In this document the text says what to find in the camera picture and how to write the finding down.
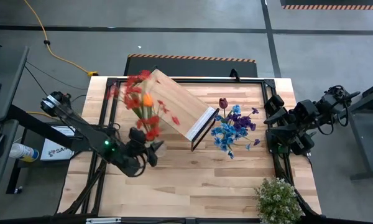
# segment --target yellow cable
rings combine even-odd
[[[38,115],[46,116],[46,117],[54,119],[54,120],[58,120],[57,118],[53,118],[50,115],[48,115],[46,113],[43,113],[43,112],[26,111],[26,113],[29,113],[29,114],[38,114]]]
[[[42,30],[43,30],[43,33],[44,33],[44,38],[45,38],[45,40],[48,41],[47,33],[46,33],[45,29],[44,29],[44,26],[43,26],[43,24],[42,24],[42,21],[40,20],[40,18],[39,18],[39,16],[37,15],[37,13],[33,10],[32,6],[30,6],[30,4],[27,2],[27,0],[24,0],[24,1],[25,1],[25,3],[29,6],[29,9],[33,12],[33,14],[35,14],[35,17],[36,17],[37,21],[39,22],[40,27],[42,27]],[[71,62],[71,61],[69,61],[69,60],[66,60],[66,59],[64,59],[64,58],[61,58],[61,57],[55,55],[55,54],[51,51],[51,48],[50,48],[49,44],[45,44],[45,45],[47,46],[47,49],[48,49],[48,51],[50,52],[50,54],[51,54],[52,56],[54,56],[55,58],[57,58],[57,59],[59,59],[59,60],[61,60],[61,61],[67,62],[67,63],[69,63],[69,64],[75,66],[76,68],[79,68],[80,70],[82,70],[82,71],[84,71],[85,73],[87,73],[87,75],[90,76],[90,77],[92,77],[93,75],[98,74],[97,71],[89,72],[89,71],[85,70],[83,67],[77,65],[75,62]]]

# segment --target concrete floor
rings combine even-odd
[[[241,28],[265,29],[260,0],[30,0],[50,26]],[[279,0],[267,0],[273,29],[373,30],[373,11],[283,10]],[[23,1],[0,1],[0,24],[36,25]],[[55,53],[102,75],[123,74],[128,54],[202,55],[254,58],[259,77],[274,77],[267,34],[208,32],[48,32]],[[80,70],[51,57],[39,31],[0,30],[3,46],[28,45],[28,61],[67,83],[86,88]],[[333,85],[363,91],[373,85],[373,35],[274,35],[282,77],[291,78],[298,101],[318,100]],[[46,91],[85,94],[62,85],[32,68]],[[40,111],[44,94],[24,73],[16,105]],[[74,103],[81,112],[84,100]],[[330,136],[317,134],[312,150],[313,173],[323,214],[373,222],[373,180],[351,182],[364,171],[350,127],[336,127]],[[0,219],[52,215],[62,191],[67,167],[24,170],[20,195],[4,195],[12,163],[0,189]]]

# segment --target dark red tulip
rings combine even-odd
[[[219,99],[219,107],[221,109],[225,109],[228,107],[228,102],[226,101],[226,98],[220,98]]]

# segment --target hazard stripe tape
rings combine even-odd
[[[284,5],[283,9],[303,9],[303,10],[312,10],[312,9],[326,9],[326,10],[373,10],[373,5],[363,6],[363,5]]]
[[[192,59],[192,60],[217,60],[229,62],[250,62],[255,63],[254,59],[245,58],[220,58],[220,57],[199,57],[199,56],[177,56],[177,55],[151,55],[151,54],[129,54],[127,57],[141,57],[141,58],[174,58],[174,59]]]

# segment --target wooden table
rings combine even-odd
[[[101,111],[107,77],[92,77],[83,109],[83,118],[97,124]],[[277,93],[290,109],[296,105],[291,79],[275,79]],[[257,200],[254,187],[263,178],[273,177],[274,164],[267,152],[264,103],[260,85],[238,83],[182,83],[191,93],[218,108],[218,99],[227,98],[230,106],[239,104],[242,114],[251,107],[259,110],[252,117],[256,131],[249,131],[249,139],[261,140],[247,151],[244,146],[234,147],[235,158],[213,144],[207,135],[194,152],[190,142],[172,128],[161,125],[161,138],[167,145],[166,155],[159,158],[157,167],[148,167],[137,178],[126,177],[117,167],[108,165],[101,198],[99,215],[112,217],[216,217],[256,218]],[[111,103],[108,104],[106,123]],[[116,122],[121,125],[121,137],[136,121],[132,111],[122,103],[117,105]],[[86,184],[91,153],[83,152],[70,162],[58,212],[67,209]],[[290,156],[295,186],[312,209],[321,213],[310,164],[303,156]],[[93,204],[92,191],[90,208]]]

